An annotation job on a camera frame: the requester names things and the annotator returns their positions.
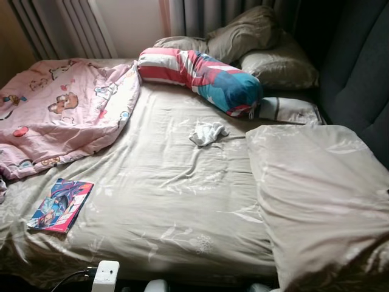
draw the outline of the pink blanket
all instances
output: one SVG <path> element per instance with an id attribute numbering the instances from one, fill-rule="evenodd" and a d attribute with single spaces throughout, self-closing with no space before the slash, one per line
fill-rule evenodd
<path id="1" fill-rule="evenodd" d="M 139 87 L 136 62 L 41 61 L 18 74 L 0 91 L 0 175 L 33 175 L 112 144 Z"/>

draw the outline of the black cable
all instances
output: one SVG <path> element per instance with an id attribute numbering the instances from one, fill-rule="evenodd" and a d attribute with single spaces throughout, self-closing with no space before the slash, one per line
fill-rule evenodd
<path id="1" fill-rule="evenodd" d="M 65 281 L 69 280 L 71 277 L 74 277 L 74 276 L 77 276 L 77 275 L 80 275 L 80 274 L 87 274 L 89 271 L 86 269 L 84 271 L 78 271 L 78 272 L 75 272 L 73 274 L 70 274 L 68 275 L 65 279 L 63 279 L 60 283 L 58 283 L 53 290 L 51 290 L 51 292 L 54 292 L 59 286 L 61 286 Z"/>

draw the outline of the radiator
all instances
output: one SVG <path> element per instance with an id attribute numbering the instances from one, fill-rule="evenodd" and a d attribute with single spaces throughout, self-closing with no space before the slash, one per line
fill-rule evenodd
<path id="1" fill-rule="evenodd" d="M 117 58 L 93 0 L 9 0 L 39 60 Z"/>

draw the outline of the wrinkled sheet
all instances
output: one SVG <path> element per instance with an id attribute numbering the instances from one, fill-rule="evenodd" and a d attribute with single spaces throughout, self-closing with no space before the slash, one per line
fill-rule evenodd
<path id="1" fill-rule="evenodd" d="M 34 175 L 112 144 L 139 87 L 136 61 L 41 61 L 16 75 L 0 91 L 0 175 Z"/>
<path id="2" fill-rule="evenodd" d="M 188 138 L 199 121 L 231 133 L 199 148 Z M 120 279 L 275 279 L 245 140 L 260 124 L 229 117 L 187 88 L 144 83 L 114 144 L 9 185 L 0 271 L 39 287 L 101 260 L 118 260 Z M 67 235 L 27 230 L 58 178 L 95 184 L 74 226 Z"/>

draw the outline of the magazine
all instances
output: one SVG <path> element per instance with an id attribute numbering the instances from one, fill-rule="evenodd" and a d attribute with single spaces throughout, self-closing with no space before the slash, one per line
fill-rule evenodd
<path id="1" fill-rule="evenodd" d="M 59 178 L 27 226 L 33 229 L 67 233 L 77 219 L 93 184 Z"/>

